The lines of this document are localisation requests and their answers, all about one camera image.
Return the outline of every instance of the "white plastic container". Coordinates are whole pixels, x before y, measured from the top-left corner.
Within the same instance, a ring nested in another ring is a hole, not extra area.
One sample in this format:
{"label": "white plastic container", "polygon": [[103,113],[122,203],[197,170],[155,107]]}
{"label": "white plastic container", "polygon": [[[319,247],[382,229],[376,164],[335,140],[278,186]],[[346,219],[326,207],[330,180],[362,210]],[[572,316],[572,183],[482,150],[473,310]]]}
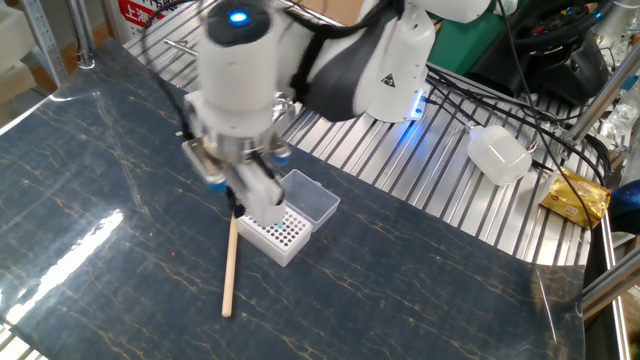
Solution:
{"label": "white plastic container", "polygon": [[531,167],[531,155],[503,127],[476,126],[469,136],[469,157],[498,186],[516,182]]}
{"label": "white plastic container", "polygon": [[336,212],[340,198],[298,170],[280,182],[285,190],[285,215],[281,223],[260,226],[247,214],[238,219],[238,234],[285,267]]}
{"label": "white plastic container", "polygon": [[316,232],[338,209],[340,198],[298,170],[291,170],[280,182],[285,203],[313,225]]}
{"label": "white plastic container", "polygon": [[238,234],[282,267],[309,241],[312,228],[311,223],[287,206],[280,224],[260,226],[251,215],[238,219]]}

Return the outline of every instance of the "metal bracket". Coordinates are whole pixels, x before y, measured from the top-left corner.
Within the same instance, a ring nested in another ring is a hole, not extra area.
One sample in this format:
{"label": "metal bracket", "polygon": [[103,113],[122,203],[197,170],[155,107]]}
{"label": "metal bracket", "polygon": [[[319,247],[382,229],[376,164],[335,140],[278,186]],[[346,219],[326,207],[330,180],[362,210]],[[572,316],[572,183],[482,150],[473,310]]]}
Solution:
{"label": "metal bracket", "polygon": [[40,0],[20,0],[20,4],[24,9],[31,31],[36,39],[36,44],[44,55],[45,64],[42,64],[47,70],[53,81],[60,87],[62,82],[69,77],[67,68],[64,66],[58,44],[53,37],[51,27],[47,21],[47,17],[42,9]]}

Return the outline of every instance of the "black cable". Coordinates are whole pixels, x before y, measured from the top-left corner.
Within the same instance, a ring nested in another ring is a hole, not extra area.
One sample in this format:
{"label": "black cable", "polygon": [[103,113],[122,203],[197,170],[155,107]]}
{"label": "black cable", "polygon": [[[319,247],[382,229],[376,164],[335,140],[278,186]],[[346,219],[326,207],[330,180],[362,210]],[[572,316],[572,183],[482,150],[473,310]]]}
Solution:
{"label": "black cable", "polygon": [[[438,73],[438,76],[442,76],[442,77],[446,77],[446,74],[442,74],[439,73],[436,69],[432,69],[430,68],[430,70],[432,70],[432,72],[436,72]],[[437,79],[433,79],[432,80],[437,80],[441,83],[443,83],[444,85],[448,85],[447,82],[445,82],[443,79],[441,78],[437,78]],[[557,116],[541,111],[539,109],[536,109],[535,107],[529,106],[525,103],[519,102],[517,100],[512,100],[506,97],[500,97],[500,96],[496,96],[496,95],[490,95],[490,94],[485,94],[485,93],[481,93],[479,91],[473,91],[471,89],[465,89],[462,87],[458,87],[456,84],[456,90],[460,93],[462,93],[463,95],[467,95],[469,96],[469,94],[471,95],[475,95],[476,97],[482,98],[482,99],[490,99],[490,100],[496,100],[496,101],[500,101],[500,102],[505,102],[505,103],[509,103],[515,106],[518,106],[522,109],[522,112],[525,113],[525,115],[529,116],[529,117],[533,117],[531,115],[531,113],[527,113],[527,111],[536,111],[538,113],[539,116],[543,116],[545,117],[545,119],[541,119],[541,121],[548,121],[548,122],[562,122],[562,121],[567,121],[567,120],[571,120],[571,119],[575,119],[577,117],[580,117],[582,114],[577,114],[574,116],[569,116],[569,117],[565,117],[565,118],[558,118]]]}
{"label": "black cable", "polygon": [[463,126],[467,126],[467,123],[466,123],[466,122],[464,122],[464,121],[460,120],[460,118],[458,118],[458,117],[456,116],[456,114],[455,114],[455,113],[453,113],[451,110],[449,110],[449,109],[445,108],[445,107],[444,107],[444,104],[441,104],[441,103],[439,103],[439,102],[437,102],[437,101],[429,100],[429,99],[427,99],[425,96],[423,96],[423,97],[422,97],[422,101],[424,101],[424,102],[425,102],[425,103],[427,103],[427,104],[436,105],[436,106],[438,106],[438,107],[442,108],[442,110],[444,110],[444,112],[446,112],[447,114],[449,114],[449,116],[451,116],[451,118],[452,118],[452,119],[456,120],[457,122],[459,122],[459,123],[460,123],[460,124],[462,124]]}
{"label": "black cable", "polygon": [[460,113],[462,113],[462,115],[464,115],[467,119],[472,120],[473,122],[476,122],[476,119],[471,116],[471,114],[469,114],[468,112],[466,112],[462,106],[458,105],[455,101],[451,100],[449,98],[449,95],[445,94],[444,91],[442,91],[442,89],[440,89],[438,86],[436,86],[436,84],[432,83],[431,81],[429,81],[429,79],[425,79],[427,81],[427,83],[429,85],[431,85],[431,87],[433,87],[437,92],[440,93],[440,95],[442,95],[442,97],[445,99],[446,102],[448,102],[449,104],[453,105],[453,107],[455,107]]}
{"label": "black cable", "polygon": [[326,25],[315,23],[309,19],[305,19],[304,17],[285,10],[285,13],[289,15],[293,20],[295,20],[298,24],[306,28],[307,30],[313,32],[314,34],[322,34],[325,39],[342,39],[347,36],[353,35],[356,32],[365,29],[371,25],[375,25],[387,11],[392,10],[393,1],[392,0],[382,0],[377,3],[374,7],[369,10],[369,12],[353,26],[335,26],[335,25]]}
{"label": "black cable", "polygon": [[[463,95],[466,95],[467,97],[469,97],[471,100],[473,100],[474,102],[477,102],[479,104],[481,104],[484,107],[487,107],[491,110],[494,110],[495,112],[498,112],[504,116],[507,116],[509,118],[512,118],[518,122],[521,122],[529,127],[533,127],[533,128],[538,128],[538,126],[536,126],[535,123],[532,123],[520,116],[517,116],[515,114],[512,114],[494,104],[491,104],[487,101],[484,101],[483,99],[481,99],[480,97],[477,97],[473,94],[470,93],[465,93],[464,90],[461,86],[459,86],[458,84],[454,83],[453,81],[449,80],[448,78],[445,77],[444,74],[442,74],[440,71],[438,71],[437,69],[430,67],[430,72],[435,73],[436,75],[438,75],[439,77],[441,77],[442,79],[445,79],[446,81],[448,81],[448,86],[451,88],[456,89],[457,91],[461,92]],[[596,177],[598,178],[598,181],[600,182],[601,185],[605,184],[605,177],[604,175],[600,172],[600,169],[598,169],[598,167],[591,161],[591,159],[589,159],[586,155],[584,155],[583,153],[581,153],[580,151],[578,151],[575,147],[569,145],[566,141],[564,141],[563,139],[559,138],[558,136],[556,136],[555,134],[553,134],[552,132],[546,130],[546,129],[540,129],[542,130],[542,133],[544,133],[545,135],[547,135],[549,138],[551,138],[552,140],[554,140],[555,142],[560,143],[562,146],[564,146],[565,148],[567,148],[569,151],[571,151],[572,153],[576,154],[580,159],[582,159],[582,161],[584,161],[587,166],[589,166],[593,172],[595,173]],[[609,157],[603,157],[601,159],[603,162],[609,162]]]}
{"label": "black cable", "polygon": [[184,110],[182,109],[182,106],[180,106],[180,103],[178,103],[176,98],[173,96],[173,93],[171,93],[171,90],[169,89],[165,81],[162,79],[158,71],[155,69],[155,66],[153,65],[153,61],[151,60],[151,57],[149,57],[149,52],[147,48],[147,30],[149,30],[149,28],[153,24],[153,21],[156,18],[158,18],[158,15],[171,9],[174,6],[182,5],[182,4],[193,2],[193,1],[196,1],[196,0],[175,0],[162,5],[158,10],[154,11],[151,17],[149,18],[149,20],[147,20],[147,23],[145,24],[145,27],[142,30],[142,39],[140,40],[142,43],[142,56],[144,57],[145,65],[151,72],[153,78],[156,80],[156,84],[158,85],[160,90],[164,92],[165,96],[167,97],[169,102],[173,105],[174,110],[178,114],[178,117],[180,118],[180,127],[182,129],[182,139],[184,139],[185,141],[192,140],[194,138],[193,133],[191,132],[191,127],[189,126],[187,116],[185,115]]}
{"label": "black cable", "polygon": [[611,47],[601,48],[600,50],[609,50],[609,54],[611,54],[611,63],[613,64],[611,65],[611,72],[616,71],[616,58],[613,57],[613,50],[611,50]]}
{"label": "black cable", "polygon": [[[511,47],[511,54],[513,55],[513,61],[515,62],[516,68],[518,69],[518,74],[520,75],[520,80],[522,81],[522,87],[524,88],[524,91],[527,95],[527,101],[529,102],[529,105],[533,106],[531,91],[529,90],[529,85],[527,85],[527,80],[524,76],[524,72],[522,71],[522,67],[520,66],[520,61],[518,60],[518,52],[516,51],[516,47],[513,41],[513,33],[511,32],[511,26],[509,25],[509,19],[507,19],[507,13],[506,11],[504,11],[502,0],[498,0],[498,6],[500,6],[500,12],[502,13],[502,18],[504,19],[504,24],[507,30],[507,36],[509,38],[509,45]],[[547,154],[551,158],[553,165],[555,165],[555,167],[558,169],[558,172],[560,173],[564,181],[566,181],[567,185],[569,185],[569,187],[571,188],[571,191],[573,191],[575,196],[580,201],[580,205],[582,205],[582,209],[584,210],[585,216],[587,218],[587,222],[589,223],[589,230],[593,230],[593,224],[591,223],[591,216],[589,215],[589,210],[587,208],[587,205],[584,203],[582,196],[580,196],[580,194],[578,193],[578,190],[576,190],[576,188],[573,186],[573,184],[571,183],[567,175],[562,171],[562,167],[560,166],[560,163],[558,163],[558,160],[553,156],[553,153],[549,148],[549,144],[543,136],[542,126],[538,121],[538,115],[536,114],[535,111],[533,112],[533,115],[534,115],[533,119],[535,120],[535,124],[536,124],[535,129],[538,132],[538,135],[540,135],[540,140],[542,141],[542,144],[544,144],[544,148],[546,149]]]}

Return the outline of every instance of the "metal pole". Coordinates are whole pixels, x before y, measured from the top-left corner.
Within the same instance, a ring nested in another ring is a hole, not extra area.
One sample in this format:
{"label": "metal pole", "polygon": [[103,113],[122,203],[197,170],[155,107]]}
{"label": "metal pole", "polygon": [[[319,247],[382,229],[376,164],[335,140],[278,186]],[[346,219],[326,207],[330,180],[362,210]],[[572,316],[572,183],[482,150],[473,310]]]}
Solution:
{"label": "metal pole", "polygon": [[36,39],[36,44],[42,53],[37,56],[38,61],[45,69],[50,71],[49,75],[58,87],[69,77],[67,68],[64,66],[58,44],[53,37],[53,32],[47,21],[47,17],[42,9],[40,0],[20,0],[20,5],[27,17],[31,32]]}
{"label": "metal pole", "polygon": [[637,250],[625,256],[623,262],[596,279],[594,281],[597,283],[596,286],[585,289],[582,298],[585,320],[629,290],[640,279],[640,251]]}
{"label": "metal pole", "polygon": [[197,57],[197,56],[198,56],[198,53],[197,53],[197,52],[195,52],[195,51],[193,51],[193,50],[189,49],[189,48],[188,48],[188,47],[186,47],[186,46],[183,46],[182,44],[179,44],[179,43],[177,43],[177,42],[175,42],[175,41],[171,41],[171,40],[169,40],[169,39],[164,39],[163,41],[164,41],[164,43],[165,43],[165,44],[167,44],[167,45],[169,45],[169,46],[171,46],[171,47],[173,47],[173,48],[176,48],[176,49],[178,49],[178,50],[180,50],[180,51],[182,51],[182,52],[184,52],[184,53],[187,53],[187,54],[189,54],[189,55],[191,55],[191,56],[194,56],[194,57]]}
{"label": "metal pole", "polygon": [[620,262],[617,263],[615,267],[613,267],[611,270],[605,272],[604,274],[600,275],[599,278],[595,279],[591,284],[589,284],[589,286],[584,288],[584,290],[582,291],[583,298],[586,298],[586,296],[589,293],[591,293],[597,286],[599,286],[604,281],[609,279],[617,271],[619,271],[623,267],[627,266],[627,264],[629,264],[630,262],[634,261],[634,259],[635,259],[635,261],[640,260],[640,248],[633,249],[633,251],[631,251],[629,254],[627,254],[627,256],[623,257],[622,260],[620,260]]}
{"label": "metal pole", "polygon": [[615,286],[611,287],[607,292],[603,293],[601,297],[590,302],[588,307],[583,306],[584,320],[586,321],[592,318],[605,306],[611,304],[613,300],[618,298],[620,295],[622,295],[624,292],[638,283],[638,281],[640,281],[640,269],[637,269],[636,272],[632,273],[623,281],[615,284]]}
{"label": "metal pole", "polygon": [[102,0],[102,12],[104,13],[104,20],[107,23],[107,29],[109,30],[109,36],[120,42],[120,35],[118,34],[118,26],[116,25],[116,19],[113,16],[113,9],[111,8],[110,0]]}
{"label": "metal pole", "polygon": [[95,42],[91,31],[91,24],[87,12],[84,11],[84,0],[67,0],[71,21],[78,38],[78,64],[80,67],[93,66],[93,49]]}
{"label": "metal pole", "polygon": [[576,124],[562,137],[570,144],[579,144],[587,135],[593,125],[600,119],[607,107],[620,93],[620,85],[629,75],[635,74],[640,68],[640,46],[634,46],[633,50],[620,67],[611,76],[611,79],[600,90],[598,96],[593,99],[591,106],[585,111]]}

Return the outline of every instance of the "blue led light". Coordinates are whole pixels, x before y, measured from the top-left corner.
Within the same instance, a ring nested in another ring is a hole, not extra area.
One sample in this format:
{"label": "blue led light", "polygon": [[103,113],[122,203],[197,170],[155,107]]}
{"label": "blue led light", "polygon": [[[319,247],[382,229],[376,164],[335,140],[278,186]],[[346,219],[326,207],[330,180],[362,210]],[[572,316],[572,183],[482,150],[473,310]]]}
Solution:
{"label": "blue led light", "polygon": [[247,13],[245,13],[245,12],[234,11],[231,14],[229,14],[229,21],[232,24],[241,25],[241,24],[244,24],[247,21],[249,21],[249,17],[247,16]]}

